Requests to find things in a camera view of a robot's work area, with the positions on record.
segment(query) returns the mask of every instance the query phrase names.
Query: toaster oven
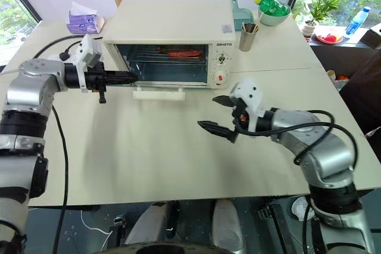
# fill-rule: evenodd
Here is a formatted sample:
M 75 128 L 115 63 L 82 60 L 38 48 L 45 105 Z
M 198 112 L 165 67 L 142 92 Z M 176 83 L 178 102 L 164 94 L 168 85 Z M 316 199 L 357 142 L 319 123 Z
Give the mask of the toaster oven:
M 226 87 L 234 59 L 230 1 L 123 1 L 104 36 L 139 87 Z

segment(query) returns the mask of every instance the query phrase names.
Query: metal cup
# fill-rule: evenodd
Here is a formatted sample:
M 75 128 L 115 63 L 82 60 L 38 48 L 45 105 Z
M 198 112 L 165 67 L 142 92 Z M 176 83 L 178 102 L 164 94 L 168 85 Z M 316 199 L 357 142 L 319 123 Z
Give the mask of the metal cup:
M 239 49 L 242 52 L 248 52 L 251 49 L 252 43 L 257 32 L 253 32 L 255 28 L 254 23 L 246 23 L 244 25 L 245 29 L 243 29 L 242 25 L 241 39 L 239 40 Z

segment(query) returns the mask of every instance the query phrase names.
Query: tissue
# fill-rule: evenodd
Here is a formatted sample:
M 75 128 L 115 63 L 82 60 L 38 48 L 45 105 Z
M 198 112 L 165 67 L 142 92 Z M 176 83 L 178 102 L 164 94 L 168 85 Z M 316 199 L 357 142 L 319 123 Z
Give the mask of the tissue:
M 105 20 L 97 15 L 97 10 L 71 3 L 66 26 L 73 34 L 99 34 L 104 24 Z

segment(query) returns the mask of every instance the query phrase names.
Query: plant pot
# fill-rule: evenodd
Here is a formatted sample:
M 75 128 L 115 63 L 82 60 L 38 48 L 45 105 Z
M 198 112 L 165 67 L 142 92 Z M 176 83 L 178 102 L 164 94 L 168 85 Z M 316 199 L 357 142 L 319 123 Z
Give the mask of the plant pot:
M 311 26 L 305 22 L 300 30 L 304 36 L 310 37 L 314 33 L 316 26 Z

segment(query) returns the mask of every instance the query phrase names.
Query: green bottle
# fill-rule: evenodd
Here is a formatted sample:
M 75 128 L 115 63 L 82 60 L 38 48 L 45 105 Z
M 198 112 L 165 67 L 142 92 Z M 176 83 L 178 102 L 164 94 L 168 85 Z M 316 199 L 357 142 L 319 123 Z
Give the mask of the green bottle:
M 278 0 L 254 0 L 254 2 L 264 14 L 270 16 L 286 16 L 291 13 L 290 7 Z

